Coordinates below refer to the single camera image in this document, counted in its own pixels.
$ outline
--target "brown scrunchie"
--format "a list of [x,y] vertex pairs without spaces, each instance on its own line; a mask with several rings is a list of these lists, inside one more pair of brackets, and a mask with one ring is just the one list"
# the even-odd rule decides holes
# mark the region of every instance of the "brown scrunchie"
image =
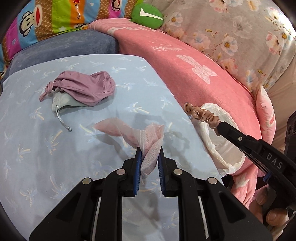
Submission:
[[194,119],[200,120],[201,122],[205,121],[207,124],[209,124],[210,128],[215,131],[217,136],[220,136],[217,131],[217,126],[221,122],[218,116],[215,116],[210,111],[201,109],[198,106],[194,107],[190,103],[185,103],[183,110],[187,115],[191,115]]

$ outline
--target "silver rivet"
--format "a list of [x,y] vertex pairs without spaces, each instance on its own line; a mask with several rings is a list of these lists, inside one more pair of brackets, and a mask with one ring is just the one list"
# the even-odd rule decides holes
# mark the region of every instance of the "silver rivet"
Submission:
[[175,173],[176,175],[181,175],[181,174],[183,173],[183,171],[182,171],[181,169],[175,169],[175,170],[174,170],[174,173]]
[[123,175],[123,174],[125,174],[125,170],[124,169],[118,169],[117,171],[116,171],[116,173],[118,174],[118,175]]
[[208,179],[208,182],[209,182],[210,184],[216,184],[216,183],[218,182],[218,180],[217,180],[216,178],[214,178],[214,177],[210,177],[210,178]]
[[82,183],[85,184],[85,185],[90,184],[91,183],[91,179],[87,177],[87,178],[85,178],[85,179],[82,180]]

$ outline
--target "white plastic bag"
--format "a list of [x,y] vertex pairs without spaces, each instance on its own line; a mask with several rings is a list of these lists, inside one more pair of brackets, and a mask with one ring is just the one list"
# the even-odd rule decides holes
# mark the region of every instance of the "white plastic bag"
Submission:
[[[231,116],[216,104],[203,104],[200,108],[206,109],[211,113],[219,116],[221,121],[225,121],[238,129]],[[191,117],[196,131],[202,139],[209,155],[212,157],[220,176],[235,173],[244,163],[245,155],[230,141],[223,136],[217,136],[206,122]]]

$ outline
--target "colorful striped pillowcase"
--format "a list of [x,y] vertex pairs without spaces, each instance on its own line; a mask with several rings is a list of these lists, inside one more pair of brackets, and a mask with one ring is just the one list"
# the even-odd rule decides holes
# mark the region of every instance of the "colorful striped pillowcase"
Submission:
[[0,74],[20,50],[65,32],[86,29],[101,18],[130,18],[137,0],[32,0],[0,44]]

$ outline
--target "light blue bed sheet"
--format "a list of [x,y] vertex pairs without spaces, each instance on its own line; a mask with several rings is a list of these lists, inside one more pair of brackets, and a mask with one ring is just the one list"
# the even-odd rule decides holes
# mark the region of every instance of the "light blue bed sheet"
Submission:
[[[52,99],[38,100],[46,84],[65,70],[105,70],[116,82],[114,96],[95,107],[62,113],[68,132],[51,111]],[[92,128],[118,117],[133,128],[165,125],[166,157],[194,177],[219,174],[190,120],[148,62],[137,56],[85,55],[52,60],[12,74],[0,96],[0,201],[28,240],[31,232],[84,177],[104,178],[135,150],[121,137]],[[178,241],[177,198],[161,195],[157,168],[136,198],[123,199],[124,241]]]

